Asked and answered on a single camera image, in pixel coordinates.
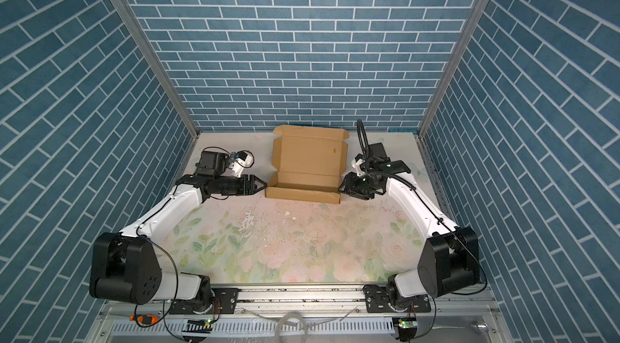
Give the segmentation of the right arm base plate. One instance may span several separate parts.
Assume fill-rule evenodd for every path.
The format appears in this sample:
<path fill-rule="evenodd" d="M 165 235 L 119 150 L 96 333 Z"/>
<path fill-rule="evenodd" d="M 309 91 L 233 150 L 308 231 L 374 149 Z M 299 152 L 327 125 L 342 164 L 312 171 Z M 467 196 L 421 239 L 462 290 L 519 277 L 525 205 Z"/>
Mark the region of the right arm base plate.
<path fill-rule="evenodd" d="M 368 313 L 427 313 L 431 305 L 427 296 L 402 297 L 391 284 L 366 284 L 362 289 Z"/>

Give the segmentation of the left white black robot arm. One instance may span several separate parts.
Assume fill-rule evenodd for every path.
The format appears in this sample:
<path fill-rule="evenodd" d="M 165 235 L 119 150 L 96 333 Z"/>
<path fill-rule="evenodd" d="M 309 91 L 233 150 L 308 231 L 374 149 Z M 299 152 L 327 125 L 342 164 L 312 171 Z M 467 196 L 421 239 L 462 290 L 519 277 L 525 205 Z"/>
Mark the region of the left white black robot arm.
<path fill-rule="evenodd" d="M 263 180 L 245 173 L 254 161 L 248 150 L 204 149 L 195 171 L 178 179 L 160 202 L 119 232 L 104 233 L 95 240 L 90 295 L 135 305 L 179 301 L 194 313 L 209 310 L 215 299 L 210 279 L 183 274 L 179 264 L 165 272 L 157 254 L 164 250 L 162 243 L 168 233 L 206 200 L 253 196 L 264 190 Z"/>

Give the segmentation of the brown cardboard box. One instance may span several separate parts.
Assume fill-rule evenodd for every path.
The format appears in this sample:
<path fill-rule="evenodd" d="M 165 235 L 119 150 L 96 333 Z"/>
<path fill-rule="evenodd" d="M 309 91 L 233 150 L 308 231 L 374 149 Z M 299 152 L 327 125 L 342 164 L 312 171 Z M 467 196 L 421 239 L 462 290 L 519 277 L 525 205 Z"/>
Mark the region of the brown cardboard box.
<path fill-rule="evenodd" d="M 273 131 L 271 163 L 276 172 L 266 198 L 340 204 L 349 133 L 340 128 L 280 125 Z"/>

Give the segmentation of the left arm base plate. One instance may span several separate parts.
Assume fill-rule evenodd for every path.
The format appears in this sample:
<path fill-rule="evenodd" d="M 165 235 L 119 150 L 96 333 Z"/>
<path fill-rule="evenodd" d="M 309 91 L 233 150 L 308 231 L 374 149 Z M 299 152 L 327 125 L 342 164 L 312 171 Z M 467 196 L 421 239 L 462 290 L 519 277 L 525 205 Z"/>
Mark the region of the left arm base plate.
<path fill-rule="evenodd" d="M 237 307 L 239 288 L 212 288 L 208 295 L 193 300 L 176 300 L 171 315 L 232 315 Z"/>

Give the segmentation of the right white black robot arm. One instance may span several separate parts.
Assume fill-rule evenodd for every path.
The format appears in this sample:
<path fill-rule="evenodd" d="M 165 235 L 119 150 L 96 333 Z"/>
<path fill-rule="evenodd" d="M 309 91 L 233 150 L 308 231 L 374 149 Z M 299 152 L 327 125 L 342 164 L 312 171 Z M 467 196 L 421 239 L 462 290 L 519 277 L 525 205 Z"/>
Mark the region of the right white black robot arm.
<path fill-rule="evenodd" d="M 387 280 L 387 294 L 395 308 L 418 296 L 437 298 L 456 294 L 479 283 L 479 243 L 476 232 L 461 228 L 419 188 L 410 168 L 387 156 L 381 143 L 361 144 L 339 191 L 370 200 L 377 195 L 394 199 L 424 237 L 418 264 Z"/>

